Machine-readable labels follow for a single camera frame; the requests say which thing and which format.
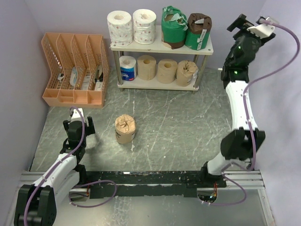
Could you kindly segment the brown paper roll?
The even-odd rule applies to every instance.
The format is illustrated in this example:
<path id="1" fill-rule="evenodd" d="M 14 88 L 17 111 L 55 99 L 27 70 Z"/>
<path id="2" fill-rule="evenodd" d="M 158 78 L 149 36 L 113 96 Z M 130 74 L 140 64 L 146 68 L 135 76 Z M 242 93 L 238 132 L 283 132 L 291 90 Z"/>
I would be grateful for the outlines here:
<path id="1" fill-rule="evenodd" d="M 127 144 L 135 137 L 135 120 L 127 114 L 119 116 L 115 120 L 115 137 L 120 144 Z"/>
<path id="2" fill-rule="evenodd" d="M 176 84 L 181 87 L 188 86 L 197 73 L 198 67 L 194 62 L 188 60 L 179 62 L 176 71 Z"/>

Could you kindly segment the green roll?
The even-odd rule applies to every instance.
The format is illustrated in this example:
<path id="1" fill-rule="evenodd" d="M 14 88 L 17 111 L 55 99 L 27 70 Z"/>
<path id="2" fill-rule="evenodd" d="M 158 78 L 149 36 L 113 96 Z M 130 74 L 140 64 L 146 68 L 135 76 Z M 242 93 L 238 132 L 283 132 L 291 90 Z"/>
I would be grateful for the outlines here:
<path id="1" fill-rule="evenodd" d="M 185 46 L 192 50 L 205 49 L 211 28 L 212 19 L 210 16 L 201 13 L 190 14 Z"/>
<path id="2" fill-rule="evenodd" d="M 185 44 L 188 20 L 186 15 L 172 6 L 162 9 L 161 41 L 171 49 L 181 48 Z"/>

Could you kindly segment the plastic white blue roll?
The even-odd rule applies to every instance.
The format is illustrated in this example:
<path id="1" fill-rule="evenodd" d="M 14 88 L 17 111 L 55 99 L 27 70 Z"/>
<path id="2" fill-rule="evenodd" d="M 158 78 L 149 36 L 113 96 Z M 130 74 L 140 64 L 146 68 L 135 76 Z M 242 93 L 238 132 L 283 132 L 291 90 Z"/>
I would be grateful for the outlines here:
<path id="1" fill-rule="evenodd" d="M 133 81 L 136 77 L 136 59 L 132 56 L 121 56 L 119 65 L 122 79 Z"/>

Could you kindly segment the bare tan paper roll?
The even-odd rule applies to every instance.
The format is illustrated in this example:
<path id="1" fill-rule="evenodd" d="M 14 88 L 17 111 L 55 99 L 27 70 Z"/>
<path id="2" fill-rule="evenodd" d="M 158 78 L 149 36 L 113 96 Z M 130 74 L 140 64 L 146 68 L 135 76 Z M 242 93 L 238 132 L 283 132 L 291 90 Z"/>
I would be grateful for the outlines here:
<path id="1" fill-rule="evenodd" d="M 142 80 L 152 80 L 156 75 L 156 59 L 149 55 L 138 57 L 138 77 Z"/>

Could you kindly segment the white dotted roll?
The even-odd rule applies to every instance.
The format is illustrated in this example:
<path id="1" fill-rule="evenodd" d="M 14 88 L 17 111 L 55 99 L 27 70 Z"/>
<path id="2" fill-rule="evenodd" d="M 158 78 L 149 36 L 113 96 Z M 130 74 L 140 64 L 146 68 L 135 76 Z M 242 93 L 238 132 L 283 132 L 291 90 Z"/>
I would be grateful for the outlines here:
<path id="1" fill-rule="evenodd" d="M 156 14 L 149 9 L 133 13 L 134 40 L 143 45 L 152 44 L 156 35 Z"/>
<path id="2" fill-rule="evenodd" d="M 107 15 L 111 46 L 124 47 L 133 42 L 132 17 L 128 12 L 115 10 Z"/>

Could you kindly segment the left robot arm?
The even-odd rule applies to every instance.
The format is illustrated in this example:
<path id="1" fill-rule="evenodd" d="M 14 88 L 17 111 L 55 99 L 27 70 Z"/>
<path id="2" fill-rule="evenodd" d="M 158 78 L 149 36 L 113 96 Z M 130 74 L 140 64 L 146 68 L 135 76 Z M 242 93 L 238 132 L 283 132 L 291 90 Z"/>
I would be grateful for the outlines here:
<path id="1" fill-rule="evenodd" d="M 23 185 L 18 191 L 14 216 L 15 226 L 51 226 L 55 222 L 57 208 L 69 191 L 88 182 L 86 168 L 80 164 L 87 146 L 86 137 L 95 134 L 91 116 L 63 122 L 67 138 L 55 163 L 31 185 Z"/>

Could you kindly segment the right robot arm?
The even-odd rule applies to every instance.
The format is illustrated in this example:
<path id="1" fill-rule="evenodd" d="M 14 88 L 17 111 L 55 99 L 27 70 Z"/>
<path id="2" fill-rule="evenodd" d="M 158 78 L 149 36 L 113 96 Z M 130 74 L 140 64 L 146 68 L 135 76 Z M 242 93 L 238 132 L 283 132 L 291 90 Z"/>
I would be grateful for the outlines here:
<path id="1" fill-rule="evenodd" d="M 222 173 L 232 164 L 239 165 L 251 160 L 249 170 L 253 170 L 256 154 L 265 140 L 265 131 L 259 130 L 253 117 L 248 88 L 249 64 L 254 61 L 259 48 L 273 39 L 274 26 L 252 24 L 246 15 L 240 14 L 228 26 L 229 32 L 238 28 L 233 36 L 235 41 L 227 55 L 221 71 L 221 80 L 230 101 L 232 115 L 231 132 L 220 144 L 220 152 L 201 169 L 199 180 L 202 186 L 210 187 L 222 178 Z"/>

